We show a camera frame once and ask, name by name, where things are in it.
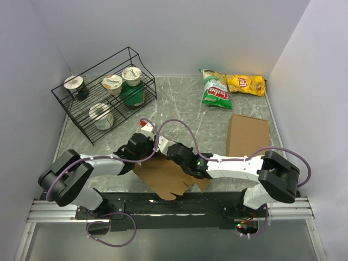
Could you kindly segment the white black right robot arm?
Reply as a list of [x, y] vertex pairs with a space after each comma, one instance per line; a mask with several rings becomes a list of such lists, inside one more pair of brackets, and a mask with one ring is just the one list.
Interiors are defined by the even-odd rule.
[[176, 163], [184, 173], [197, 179], [237, 178], [256, 182], [241, 193], [238, 212], [245, 217], [272, 201], [295, 202], [299, 168], [275, 151], [262, 156], [225, 157], [218, 154], [195, 154], [181, 143], [169, 146], [166, 159]]

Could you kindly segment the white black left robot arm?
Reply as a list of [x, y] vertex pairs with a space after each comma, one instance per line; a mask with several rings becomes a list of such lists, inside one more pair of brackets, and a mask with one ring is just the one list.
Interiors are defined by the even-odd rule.
[[157, 150], [158, 138], [135, 133], [127, 144], [106, 156], [84, 156], [75, 150], [65, 151], [38, 179], [46, 200], [64, 207], [75, 204], [94, 218], [107, 214], [108, 200], [97, 189], [86, 186], [90, 177], [124, 175], [137, 163], [150, 159]]

